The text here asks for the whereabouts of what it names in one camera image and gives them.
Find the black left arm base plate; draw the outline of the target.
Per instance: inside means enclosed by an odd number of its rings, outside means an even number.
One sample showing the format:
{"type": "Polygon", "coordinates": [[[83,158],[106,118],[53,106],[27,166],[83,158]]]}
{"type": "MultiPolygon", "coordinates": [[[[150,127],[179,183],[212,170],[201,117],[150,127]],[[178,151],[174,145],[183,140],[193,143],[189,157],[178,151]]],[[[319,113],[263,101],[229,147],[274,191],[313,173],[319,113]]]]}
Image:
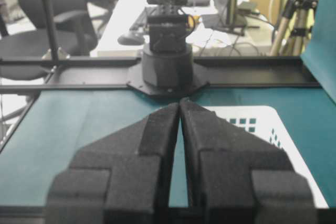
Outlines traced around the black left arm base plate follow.
{"type": "Polygon", "coordinates": [[[143,80],[142,65],[139,63],[128,69],[127,86],[138,90],[152,98],[182,98],[187,97],[201,88],[209,85],[207,68],[193,64],[192,83],[181,87],[157,87],[143,80]]]}

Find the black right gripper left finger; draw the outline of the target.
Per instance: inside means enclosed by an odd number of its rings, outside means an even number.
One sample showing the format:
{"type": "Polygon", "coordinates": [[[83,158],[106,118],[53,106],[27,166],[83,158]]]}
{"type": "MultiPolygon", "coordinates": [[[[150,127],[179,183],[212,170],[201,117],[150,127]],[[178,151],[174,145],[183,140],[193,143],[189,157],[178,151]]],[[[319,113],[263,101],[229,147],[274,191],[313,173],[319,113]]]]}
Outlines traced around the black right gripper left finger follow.
{"type": "Polygon", "coordinates": [[[155,223],[169,203],[179,105],[78,149],[57,174],[47,223],[155,223]]]}

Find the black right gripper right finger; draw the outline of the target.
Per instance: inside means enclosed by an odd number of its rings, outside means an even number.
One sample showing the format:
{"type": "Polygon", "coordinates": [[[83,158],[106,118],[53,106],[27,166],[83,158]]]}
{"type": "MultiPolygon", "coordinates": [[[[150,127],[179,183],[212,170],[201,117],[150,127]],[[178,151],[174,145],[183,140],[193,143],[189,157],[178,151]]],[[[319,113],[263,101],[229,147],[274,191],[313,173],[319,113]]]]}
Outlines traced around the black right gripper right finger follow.
{"type": "Polygon", "coordinates": [[[317,223],[307,180],[287,153],[184,99],[187,183],[206,223],[317,223]]]}

